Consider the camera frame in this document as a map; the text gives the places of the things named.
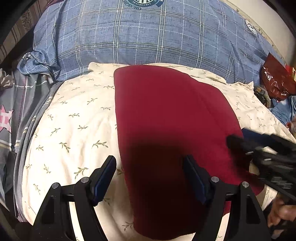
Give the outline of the person's right hand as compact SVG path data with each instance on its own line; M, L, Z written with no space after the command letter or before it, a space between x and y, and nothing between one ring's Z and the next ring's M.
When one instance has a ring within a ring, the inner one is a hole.
M278 225L281 220L287 220L293 222L296 217L296 206L287 205L278 194L276 199L274 199L271 211L267 217L268 227L273 225Z

